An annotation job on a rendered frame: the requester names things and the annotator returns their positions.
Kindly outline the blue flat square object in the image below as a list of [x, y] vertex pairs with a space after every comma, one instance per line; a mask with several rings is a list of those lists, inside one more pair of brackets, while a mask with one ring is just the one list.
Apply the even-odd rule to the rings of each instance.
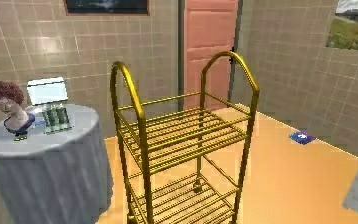
[[296, 143], [302, 144], [302, 145], [306, 145], [312, 141], [315, 140], [315, 137], [304, 132], [304, 131], [296, 131], [294, 133], [291, 133], [289, 135], [289, 138], [293, 141], [295, 141]]

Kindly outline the dark framed wall picture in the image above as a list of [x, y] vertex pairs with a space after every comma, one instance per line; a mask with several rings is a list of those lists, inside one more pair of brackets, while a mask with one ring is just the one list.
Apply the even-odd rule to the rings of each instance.
[[147, 15], [149, 0], [63, 0], [68, 14]]

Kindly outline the round grey clothed table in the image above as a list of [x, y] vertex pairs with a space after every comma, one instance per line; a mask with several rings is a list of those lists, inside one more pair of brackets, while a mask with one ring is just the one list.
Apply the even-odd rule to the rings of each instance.
[[113, 179], [98, 113], [66, 106], [70, 130], [32, 127], [16, 141], [0, 123], [0, 194], [12, 224], [95, 224]]

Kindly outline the white box with green bottles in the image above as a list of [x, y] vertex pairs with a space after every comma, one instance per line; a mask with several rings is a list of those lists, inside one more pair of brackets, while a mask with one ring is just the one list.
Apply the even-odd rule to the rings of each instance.
[[30, 80], [27, 83], [30, 103], [40, 110], [44, 119], [44, 132], [52, 134], [72, 128], [64, 103], [68, 100], [63, 77]]

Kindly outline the pink room door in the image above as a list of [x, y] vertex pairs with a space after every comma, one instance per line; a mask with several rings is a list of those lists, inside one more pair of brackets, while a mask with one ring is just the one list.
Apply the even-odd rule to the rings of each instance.
[[[234, 44], [238, 0], [185, 0], [184, 93], [199, 92], [207, 62]], [[228, 98], [231, 65], [219, 58], [208, 70], [206, 91]]]

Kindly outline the window with outdoor view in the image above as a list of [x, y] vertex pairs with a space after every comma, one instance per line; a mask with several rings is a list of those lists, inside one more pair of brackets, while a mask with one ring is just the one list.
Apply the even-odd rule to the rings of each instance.
[[326, 46], [358, 51], [358, 0], [338, 0]]

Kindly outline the red haired bust statue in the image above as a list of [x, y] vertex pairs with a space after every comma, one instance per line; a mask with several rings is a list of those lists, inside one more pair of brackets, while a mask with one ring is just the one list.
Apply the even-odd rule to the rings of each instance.
[[35, 122], [35, 116], [22, 108], [23, 101], [23, 91], [16, 83], [0, 81], [0, 111], [7, 116], [3, 125], [17, 140], [26, 139]]

